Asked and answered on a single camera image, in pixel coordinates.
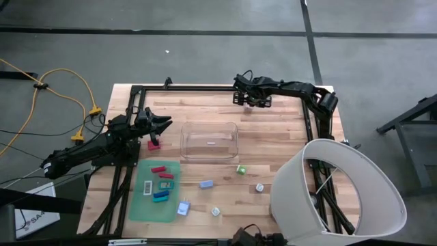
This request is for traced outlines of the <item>teal translucent tray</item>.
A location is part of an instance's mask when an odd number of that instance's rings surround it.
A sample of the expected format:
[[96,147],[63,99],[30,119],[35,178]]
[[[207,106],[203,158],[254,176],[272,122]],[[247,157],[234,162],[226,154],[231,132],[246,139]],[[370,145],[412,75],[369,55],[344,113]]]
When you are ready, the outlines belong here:
[[[174,179],[160,178],[159,173],[152,173],[151,168],[165,166],[165,172],[173,174]],[[181,168],[177,161],[155,161],[141,160],[137,166],[137,177],[132,191],[132,201],[129,210],[129,220],[137,222],[162,222],[170,223],[176,218],[176,211],[179,203]],[[143,194],[145,180],[153,181],[153,191],[151,195]],[[155,203],[152,201],[153,194],[165,190],[158,188],[158,183],[163,180],[174,181],[174,188],[169,191],[169,200],[166,202]]]

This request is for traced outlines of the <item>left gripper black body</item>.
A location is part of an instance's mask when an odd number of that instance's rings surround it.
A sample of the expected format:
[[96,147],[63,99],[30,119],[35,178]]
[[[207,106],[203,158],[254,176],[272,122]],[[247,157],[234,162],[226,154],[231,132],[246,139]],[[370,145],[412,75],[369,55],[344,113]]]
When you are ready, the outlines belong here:
[[135,118],[135,126],[140,130],[145,130],[150,135],[150,140],[154,146],[158,146],[158,140],[156,138],[158,120],[150,108],[145,108],[143,111],[139,111]]

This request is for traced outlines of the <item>black flat bar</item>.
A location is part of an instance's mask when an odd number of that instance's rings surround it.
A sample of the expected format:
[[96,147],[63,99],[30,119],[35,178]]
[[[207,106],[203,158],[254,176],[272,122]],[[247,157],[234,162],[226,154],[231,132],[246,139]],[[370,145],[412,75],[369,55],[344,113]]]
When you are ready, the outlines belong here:
[[0,79],[14,79],[14,80],[32,80],[37,79],[38,73],[34,72],[9,72],[9,71],[0,71]]

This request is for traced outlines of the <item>black metal beam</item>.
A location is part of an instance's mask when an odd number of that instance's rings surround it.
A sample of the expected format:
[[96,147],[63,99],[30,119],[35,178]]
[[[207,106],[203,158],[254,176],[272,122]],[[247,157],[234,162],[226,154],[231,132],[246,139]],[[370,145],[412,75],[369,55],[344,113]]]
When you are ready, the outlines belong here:
[[8,205],[15,209],[68,214],[79,214],[82,209],[82,203],[77,200],[0,189],[0,207]]

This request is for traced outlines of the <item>white lamp shade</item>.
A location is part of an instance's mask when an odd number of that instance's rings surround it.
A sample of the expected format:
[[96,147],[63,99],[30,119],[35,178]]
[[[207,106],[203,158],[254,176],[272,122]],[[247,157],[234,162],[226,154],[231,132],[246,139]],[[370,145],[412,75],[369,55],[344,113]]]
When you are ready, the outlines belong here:
[[[351,180],[361,208],[353,234],[335,234],[324,227],[307,187],[308,159],[334,165]],[[294,246],[351,245],[392,235],[407,221],[404,201],[385,173],[358,150],[330,139],[310,141],[277,171],[270,207],[281,233]]]

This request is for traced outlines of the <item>silver metal bracket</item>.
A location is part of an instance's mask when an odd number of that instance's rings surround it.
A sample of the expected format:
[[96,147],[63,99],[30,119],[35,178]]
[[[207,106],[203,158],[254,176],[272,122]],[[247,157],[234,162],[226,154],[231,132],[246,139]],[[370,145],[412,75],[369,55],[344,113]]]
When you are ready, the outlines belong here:
[[107,246],[142,246],[147,245],[147,240],[144,238],[121,238],[109,240]]

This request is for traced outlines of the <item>clear plastic bin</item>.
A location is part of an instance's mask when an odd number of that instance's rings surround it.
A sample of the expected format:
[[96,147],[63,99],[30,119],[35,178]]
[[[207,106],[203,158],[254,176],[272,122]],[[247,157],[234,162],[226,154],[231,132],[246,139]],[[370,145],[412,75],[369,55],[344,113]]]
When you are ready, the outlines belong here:
[[181,127],[180,154],[185,159],[221,161],[238,153],[238,127],[232,122],[186,122]]

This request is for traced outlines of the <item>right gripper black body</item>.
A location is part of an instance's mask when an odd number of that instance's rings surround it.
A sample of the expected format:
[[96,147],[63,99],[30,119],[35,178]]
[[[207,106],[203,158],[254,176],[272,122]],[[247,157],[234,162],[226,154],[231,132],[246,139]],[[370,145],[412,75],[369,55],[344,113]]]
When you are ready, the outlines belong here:
[[251,80],[241,74],[234,78],[233,88],[236,90],[233,95],[233,104],[250,107],[271,107],[272,97],[267,96]]

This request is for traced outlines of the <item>black metal stand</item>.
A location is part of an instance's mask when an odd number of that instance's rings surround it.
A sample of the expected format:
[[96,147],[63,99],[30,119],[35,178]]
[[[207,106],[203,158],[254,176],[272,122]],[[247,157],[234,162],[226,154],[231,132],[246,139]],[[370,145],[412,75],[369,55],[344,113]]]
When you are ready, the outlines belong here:
[[413,166],[419,188],[404,191],[404,197],[437,194],[427,170],[437,168],[437,94],[421,99],[413,108],[378,127],[383,135],[396,131],[407,161]]

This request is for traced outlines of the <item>white printed box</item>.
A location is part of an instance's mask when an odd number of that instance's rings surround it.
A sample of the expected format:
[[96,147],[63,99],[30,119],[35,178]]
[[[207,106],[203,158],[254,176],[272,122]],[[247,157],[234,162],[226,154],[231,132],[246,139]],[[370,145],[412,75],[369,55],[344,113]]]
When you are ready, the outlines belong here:
[[[53,182],[46,183],[40,187],[29,190],[28,193],[56,197],[56,192],[53,185]],[[16,209],[14,212],[17,239],[24,238],[25,236],[28,236],[60,220],[59,213],[44,212],[42,210]]]

